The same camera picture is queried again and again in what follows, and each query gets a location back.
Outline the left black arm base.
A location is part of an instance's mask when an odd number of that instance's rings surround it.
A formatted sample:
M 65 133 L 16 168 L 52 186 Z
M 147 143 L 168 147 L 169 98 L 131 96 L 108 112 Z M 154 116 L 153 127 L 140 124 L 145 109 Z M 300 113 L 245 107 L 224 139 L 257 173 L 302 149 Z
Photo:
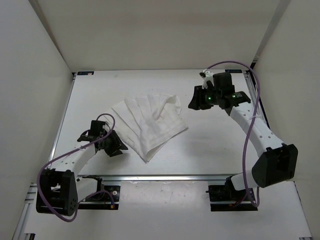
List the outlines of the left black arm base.
M 78 208 L 80 210 L 111 210 L 115 211 L 119 209 L 120 202 L 120 185 L 105 185 L 102 177 L 88 175 L 84 176 L 83 179 L 94 180 L 96 183 L 96 190 L 93 196 L 86 197 L 79 203 Z

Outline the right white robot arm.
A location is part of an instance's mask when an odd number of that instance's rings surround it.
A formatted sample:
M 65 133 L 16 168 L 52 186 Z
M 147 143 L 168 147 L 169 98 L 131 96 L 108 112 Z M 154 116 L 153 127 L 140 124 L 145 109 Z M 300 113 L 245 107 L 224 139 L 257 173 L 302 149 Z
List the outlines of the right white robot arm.
M 295 175 L 298 149 L 294 144 L 285 144 L 254 115 L 254 104 L 243 91 L 236 91 L 228 72 L 200 72 L 203 85 L 194 87 L 188 105 L 192 110 L 208 110 L 217 105 L 249 135 L 258 160 L 254 166 L 230 178 L 224 193 L 230 200 L 238 199 L 245 188 L 266 188 L 290 180 Z

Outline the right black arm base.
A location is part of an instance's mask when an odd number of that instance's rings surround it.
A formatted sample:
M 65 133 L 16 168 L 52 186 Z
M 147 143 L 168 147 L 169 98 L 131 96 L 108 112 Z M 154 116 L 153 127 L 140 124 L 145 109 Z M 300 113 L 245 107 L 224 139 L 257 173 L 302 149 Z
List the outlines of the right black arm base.
M 254 191 L 249 189 L 235 190 L 231 178 L 228 177 L 223 185 L 209 185 L 206 193 L 209 194 L 211 212 L 250 212 L 257 211 L 250 197 L 255 200 Z

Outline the white pleated skirt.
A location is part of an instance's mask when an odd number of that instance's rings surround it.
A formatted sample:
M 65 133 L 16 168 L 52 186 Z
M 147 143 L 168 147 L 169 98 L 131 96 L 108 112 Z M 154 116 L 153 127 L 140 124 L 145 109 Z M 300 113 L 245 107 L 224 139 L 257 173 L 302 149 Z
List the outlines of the white pleated skirt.
M 179 97 L 165 93 L 125 98 L 110 108 L 116 133 L 146 163 L 170 139 L 188 129 L 181 111 Z

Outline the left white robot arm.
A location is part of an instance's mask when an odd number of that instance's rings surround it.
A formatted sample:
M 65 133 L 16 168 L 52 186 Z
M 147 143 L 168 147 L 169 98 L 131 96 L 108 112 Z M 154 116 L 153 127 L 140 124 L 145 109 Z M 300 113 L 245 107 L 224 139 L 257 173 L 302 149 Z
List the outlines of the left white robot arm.
M 85 201 L 110 202 L 108 209 L 114 209 L 113 190 L 103 185 L 102 177 L 92 174 L 80 176 L 80 171 L 100 151 L 108 157 L 115 157 L 126 150 L 128 147 L 113 126 L 105 121 L 92 120 L 90 128 L 77 139 L 76 152 L 58 157 L 55 164 L 40 171 L 37 178 L 37 212 L 71 217 Z

